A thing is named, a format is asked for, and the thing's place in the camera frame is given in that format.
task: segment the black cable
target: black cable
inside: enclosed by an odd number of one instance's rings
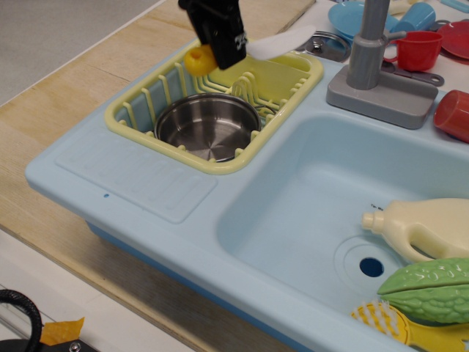
[[[24,294],[14,290],[0,290],[0,303],[12,304],[28,316],[32,331],[25,352],[37,352],[43,332],[43,321],[36,305]]]

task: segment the green bitter melon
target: green bitter melon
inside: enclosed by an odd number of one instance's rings
[[[469,323],[469,258],[448,258],[397,270],[378,294],[410,317]]]

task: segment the drain hole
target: drain hole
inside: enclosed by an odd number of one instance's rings
[[[360,262],[360,270],[367,276],[379,277],[384,273],[384,266],[376,258],[365,258]]]

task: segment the red plate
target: red plate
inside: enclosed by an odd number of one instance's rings
[[[469,21],[448,23],[438,33],[443,36],[441,46],[447,52],[469,59]]]

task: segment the gray faucet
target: gray faucet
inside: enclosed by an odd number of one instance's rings
[[[347,84],[356,89],[378,85],[384,50],[390,40],[403,38],[406,32],[384,34],[390,0],[365,2],[360,34],[353,38]]]
[[[404,128],[420,128],[438,94],[431,84],[385,73],[384,50],[405,32],[385,33],[390,0],[365,0],[360,33],[350,63],[329,83],[326,101]]]

